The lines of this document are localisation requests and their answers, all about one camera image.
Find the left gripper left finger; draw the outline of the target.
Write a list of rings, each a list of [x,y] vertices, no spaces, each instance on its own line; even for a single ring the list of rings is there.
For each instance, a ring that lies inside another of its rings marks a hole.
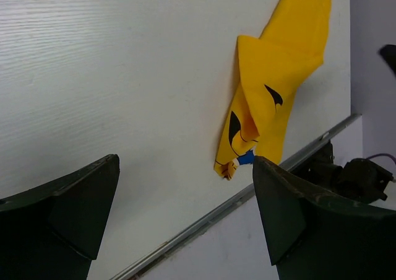
[[[119,174],[119,157],[109,154],[1,199],[1,279],[86,279]]]

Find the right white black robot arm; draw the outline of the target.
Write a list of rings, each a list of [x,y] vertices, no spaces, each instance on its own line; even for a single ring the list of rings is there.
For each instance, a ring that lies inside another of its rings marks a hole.
[[[396,76],[396,45],[386,44],[379,49],[378,53]]]

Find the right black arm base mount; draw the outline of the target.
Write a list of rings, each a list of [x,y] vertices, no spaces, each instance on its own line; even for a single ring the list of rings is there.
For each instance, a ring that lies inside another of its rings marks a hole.
[[[387,185],[394,182],[391,172],[370,159],[355,158],[344,166],[334,163],[333,145],[328,142],[293,174],[348,199],[371,204],[385,201]]]

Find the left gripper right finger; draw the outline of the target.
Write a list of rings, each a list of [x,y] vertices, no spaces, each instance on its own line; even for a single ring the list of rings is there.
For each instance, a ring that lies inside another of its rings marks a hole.
[[[395,212],[339,196],[256,157],[253,183],[280,279],[394,279]]]

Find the yellow printed cloth napkin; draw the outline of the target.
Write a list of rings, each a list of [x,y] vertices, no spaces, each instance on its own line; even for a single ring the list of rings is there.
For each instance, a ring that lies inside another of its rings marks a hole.
[[[279,0],[259,37],[238,37],[238,86],[214,163],[219,176],[231,179],[255,156],[280,163],[296,92],[324,61],[331,5]]]

